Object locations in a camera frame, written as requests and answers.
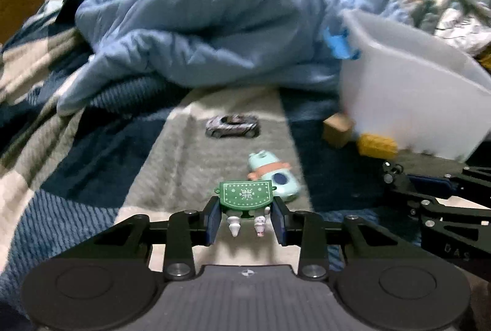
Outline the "green toy with drills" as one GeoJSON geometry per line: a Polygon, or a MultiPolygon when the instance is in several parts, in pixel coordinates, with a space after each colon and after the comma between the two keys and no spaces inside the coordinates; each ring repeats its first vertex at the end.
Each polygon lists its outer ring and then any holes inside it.
{"type": "Polygon", "coordinates": [[[229,231],[237,237],[241,219],[254,219],[256,235],[265,235],[266,217],[270,214],[276,187],[271,181],[222,181],[215,189],[221,210],[226,214],[229,231]]]}

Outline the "mint capsule toy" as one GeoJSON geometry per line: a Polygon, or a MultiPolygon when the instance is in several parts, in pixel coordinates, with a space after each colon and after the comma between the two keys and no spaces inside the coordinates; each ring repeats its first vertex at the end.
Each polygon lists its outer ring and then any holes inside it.
{"type": "Polygon", "coordinates": [[[248,166],[248,179],[271,181],[273,187],[276,188],[276,196],[284,202],[293,201],[299,196],[300,185],[291,172],[291,165],[278,159],[272,152],[261,150],[250,153],[248,166]]]}

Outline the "plaid blue grey blanket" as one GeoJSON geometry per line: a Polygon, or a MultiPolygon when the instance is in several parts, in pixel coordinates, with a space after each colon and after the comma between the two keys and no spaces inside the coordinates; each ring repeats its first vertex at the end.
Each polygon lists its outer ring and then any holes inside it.
{"type": "Polygon", "coordinates": [[[270,84],[183,87],[144,74],[106,87],[75,113],[57,104],[91,45],[75,25],[84,0],[22,27],[1,51],[1,327],[27,324],[20,288],[37,264],[136,213],[199,210],[224,180],[248,174],[250,153],[273,152],[300,182],[294,209],[372,215],[367,182],[345,170],[322,123],[328,92],[270,84]],[[258,117],[255,138],[206,135],[215,116],[258,117]]]}

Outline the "yellow toy brick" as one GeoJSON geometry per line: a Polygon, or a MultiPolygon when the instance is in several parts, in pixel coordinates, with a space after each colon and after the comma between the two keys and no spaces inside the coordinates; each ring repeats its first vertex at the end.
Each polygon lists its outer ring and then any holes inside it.
{"type": "Polygon", "coordinates": [[[357,139],[357,146],[361,156],[392,160],[397,157],[398,145],[389,137],[371,133],[363,133],[357,139]]]}

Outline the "small wooden cube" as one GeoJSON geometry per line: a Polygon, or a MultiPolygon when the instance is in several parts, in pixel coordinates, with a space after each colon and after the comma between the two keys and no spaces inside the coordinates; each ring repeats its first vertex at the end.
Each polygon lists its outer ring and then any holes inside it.
{"type": "Polygon", "coordinates": [[[343,113],[333,114],[323,125],[323,139],[333,147],[341,148],[352,139],[354,121],[343,113]]]}

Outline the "silver toy car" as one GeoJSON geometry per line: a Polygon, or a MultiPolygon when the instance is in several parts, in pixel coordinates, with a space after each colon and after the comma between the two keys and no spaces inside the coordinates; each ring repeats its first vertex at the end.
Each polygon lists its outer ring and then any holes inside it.
{"type": "Polygon", "coordinates": [[[206,124],[206,135],[213,138],[255,138],[261,133],[258,117],[245,114],[229,114],[210,118],[206,124]]]}

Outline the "white plastic storage bin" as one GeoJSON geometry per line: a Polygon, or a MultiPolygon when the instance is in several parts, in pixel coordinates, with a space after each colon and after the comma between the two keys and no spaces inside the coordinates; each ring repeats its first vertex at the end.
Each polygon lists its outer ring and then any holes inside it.
{"type": "Polygon", "coordinates": [[[465,161],[490,133],[490,76],[469,55],[419,29],[361,10],[342,13],[347,43],[340,106],[357,133],[465,161]]]}

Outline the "patterned white quilt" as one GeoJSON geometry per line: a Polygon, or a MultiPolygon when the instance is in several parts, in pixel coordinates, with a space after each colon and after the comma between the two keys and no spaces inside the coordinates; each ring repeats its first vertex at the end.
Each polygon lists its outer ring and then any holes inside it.
{"type": "Polygon", "coordinates": [[[399,0],[412,25],[472,57],[490,46],[490,5],[482,0],[399,0]]]}

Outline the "blue bin clip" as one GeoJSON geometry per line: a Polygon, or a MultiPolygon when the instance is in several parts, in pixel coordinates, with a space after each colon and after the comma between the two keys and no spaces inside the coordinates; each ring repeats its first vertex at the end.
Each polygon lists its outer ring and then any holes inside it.
{"type": "Polygon", "coordinates": [[[323,38],[331,50],[332,55],[339,60],[356,60],[360,57],[361,52],[350,46],[348,28],[342,28],[340,34],[333,34],[329,28],[323,32],[323,38]]]}

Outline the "light blue quilt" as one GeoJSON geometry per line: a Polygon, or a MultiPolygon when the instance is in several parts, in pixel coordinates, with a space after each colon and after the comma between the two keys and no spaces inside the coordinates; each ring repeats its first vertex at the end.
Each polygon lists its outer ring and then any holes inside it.
{"type": "Polygon", "coordinates": [[[409,21],[399,0],[84,0],[75,25],[94,55],[57,110],[75,113],[109,85],[144,74],[191,88],[332,91],[340,64],[324,33],[341,33],[344,10],[409,21]]]}

